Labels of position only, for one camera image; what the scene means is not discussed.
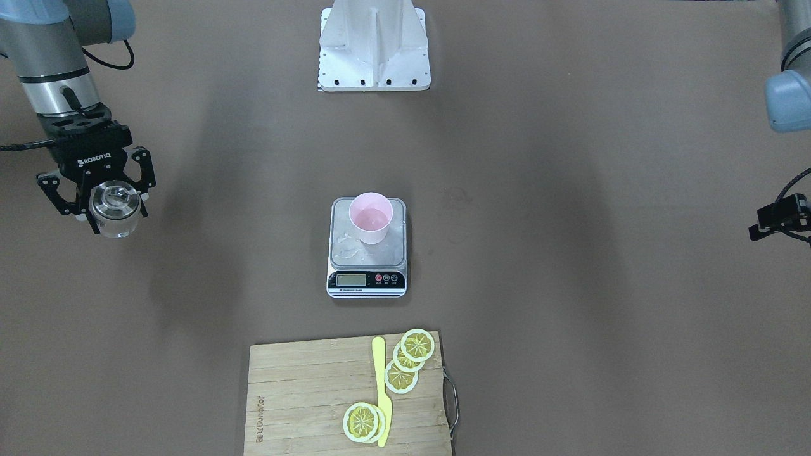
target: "black cable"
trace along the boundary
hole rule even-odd
[[[127,51],[129,51],[130,53],[130,62],[127,65],[123,66],[107,63],[104,60],[101,60],[100,58],[96,57],[95,55],[90,54],[85,48],[82,48],[82,52],[84,52],[84,55],[88,56],[91,60],[98,63],[99,65],[102,65],[103,67],[112,68],[114,70],[129,70],[130,68],[132,68],[133,65],[135,65],[135,53],[132,52],[132,46],[130,46],[129,41],[124,40],[124,45],[127,47]]]
[[[788,193],[789,189],[794,187],[794,184],[798,183],[800,181],[800,179],[804,178],[805,176],[807,176],[809,174],[811,174],[811,168],[808,168],[807,170],[799,173],[797,175],[797,177],[793,178],[791,182],[787,183],[786,187],[783,187],[783,190],[780,192],[779,195],[777,195],[777,200],[775,200],[775,205],[777,205],[777,203],[779,203],[780,201],[783,200],[786,193]],[[794,238],[794,239],[803,241],[804,243],[809,243],[809,245],[811,245],[811,237],[809,237],[809,236],[800,236],[797,233],[792,233],[791,231],[789,231],[786,228],[778,228],[778,231],[785,234],[789,238]]]
[[[33,150],[35,148],[41,147],[49,147],[56,144],[54,140],[44,140],[44,141],[33,141],[31,143],[24,143],[24,144],[10,144],[7,146],[0,146],[0,151],[2,152],[19,152],[22,150]]]

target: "yellow knife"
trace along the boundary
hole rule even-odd
[[[383,448],[388,440],[388,431],[392,428],[392,400],[386,394],[386,384],[383,376],[386,375],[386,341],[381,336],[371,340],[371,355],[375,360],[375,379],[377,380],[377,406],[386,417],[386,430],[377,441],[377,446]]]

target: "pink cup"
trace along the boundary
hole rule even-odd
[[[356,196],[350,204],[352,225],[358,239],[367,244],[377,244],[386,237],[393,216],[392,202],[373,191]]]

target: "white plastic mount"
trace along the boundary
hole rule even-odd
[[[321,12],[319,89],[426,90],[425,12],[411,0],[335,0]]]

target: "scale platform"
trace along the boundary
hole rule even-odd
[[[386,237],[362,243],[350,221],[353,197],[333,203],[329,223],[327,294],[333,298],[399,298],[408,288],[406,203],[389,198],[394,208]]]

